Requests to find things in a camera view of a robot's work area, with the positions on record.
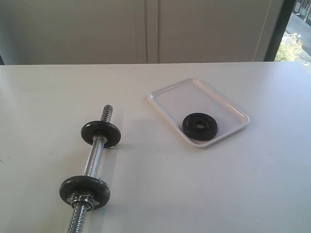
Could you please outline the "chrome threaded dumbbell bar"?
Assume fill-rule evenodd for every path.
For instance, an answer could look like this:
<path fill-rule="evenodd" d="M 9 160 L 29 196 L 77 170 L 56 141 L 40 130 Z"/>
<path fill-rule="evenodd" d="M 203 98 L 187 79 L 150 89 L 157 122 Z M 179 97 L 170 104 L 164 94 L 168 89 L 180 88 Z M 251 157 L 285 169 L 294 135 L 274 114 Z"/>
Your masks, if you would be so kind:
<path fill-rule="evenodd" d="M 111 116 L 113 112 L 113 107 L 111 105 L 105 105 L 101 119 L 99 121 L 105 121 L 110 123 Z M 97 172 L 100 165 L 100 160 L 104 150 L 104 144 L 106 143 L 106 138 L 104 136 L 94 136 L 93 144 L 91 148 L 90 155 L 88 157 L 86 168 L 83 176 L 90 176 L 97 178 Z M 73 207 L 73 212 L 70 218 L 69 227 L 67 232 L 69 233 L 81 233 L 83 231 L 84 223 L 86 220 L 87 211 L 85 206 L 77 204 Z"/>

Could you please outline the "chrome spin-lock collar nut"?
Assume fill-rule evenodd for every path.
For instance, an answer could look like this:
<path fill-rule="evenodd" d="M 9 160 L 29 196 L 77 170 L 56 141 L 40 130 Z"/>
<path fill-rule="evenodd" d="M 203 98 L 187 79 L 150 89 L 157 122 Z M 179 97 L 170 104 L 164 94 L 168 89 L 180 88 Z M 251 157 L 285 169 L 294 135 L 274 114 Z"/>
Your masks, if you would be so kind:
<path fill-rule="evenodd" d="M 72 208 L 75 207 L 77 204 L 80 204 L 85 206 L 87 211 L 91 211 L 94 207 L 94 197 L 90 192 L 73 192 L 69 195 L 67 201 Z"/>

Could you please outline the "white plastic tray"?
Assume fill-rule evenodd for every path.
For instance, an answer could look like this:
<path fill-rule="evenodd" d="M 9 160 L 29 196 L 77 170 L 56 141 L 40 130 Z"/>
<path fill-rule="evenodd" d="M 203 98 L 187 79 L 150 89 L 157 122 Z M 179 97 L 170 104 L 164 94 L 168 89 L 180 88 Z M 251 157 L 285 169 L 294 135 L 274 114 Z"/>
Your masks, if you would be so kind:
<path fill-rule="evenodd" d="M 208 147 L 234 134 L 250 121 L 240 109 L 197 79 L 187 79 L 154 91 L 149 95 L 149 100 L 190 145 L 199 148 Z M 183 120 L 192 113 L 204 113 L 216 120 L 218 132 L 213 139 L 198 141 L 184 134 Z"/>

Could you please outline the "black weight plate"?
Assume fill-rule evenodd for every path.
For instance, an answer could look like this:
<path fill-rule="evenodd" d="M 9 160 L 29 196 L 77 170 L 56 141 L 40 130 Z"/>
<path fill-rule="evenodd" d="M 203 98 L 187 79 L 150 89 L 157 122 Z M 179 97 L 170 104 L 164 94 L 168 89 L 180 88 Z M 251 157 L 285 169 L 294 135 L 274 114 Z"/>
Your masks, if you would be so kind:
<path fill-rule="evenodd" d="M 187 115 L 183 120 L 182 128 L 186 136 L 198 141 L 211 140 L 218 132 L 216 120 L 204 113 Z"/>
<path fill-rule="evenodd" d="M 115 125 L 105 121 L 91 121 L 86 123 L 81 129 L 81 137 L 90 145 L 93 144 L 93 137 L 99 135 L 106 138 L 104 148 L 116 146 L 121 139 L 119 129 Z"/>
<path fill-rule="evenodd" d="M 110 199 L 110 190 L 107 184 L 100 179 L 90 176 L 73 176 L 64 180 L 59 188 L 60 198 L 68 205 L 74 195 L 89 194 L 93 199 L 91 210 L 105 206 Z"/>

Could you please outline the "dark window frame post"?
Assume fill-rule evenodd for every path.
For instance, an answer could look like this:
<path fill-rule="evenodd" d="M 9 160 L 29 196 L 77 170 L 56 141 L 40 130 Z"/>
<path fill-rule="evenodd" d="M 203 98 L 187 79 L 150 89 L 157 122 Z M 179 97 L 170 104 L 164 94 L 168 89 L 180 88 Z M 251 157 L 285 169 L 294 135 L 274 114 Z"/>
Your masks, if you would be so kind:
<path fill-rule="evenodd" d="M 274 27 L 268 49 L 266 51 L 264 62 L 273 62 L 275 60 L 282 37 L 291 17 L 296 0 L 284 0 L 281 6 L 276 25 Z"/>

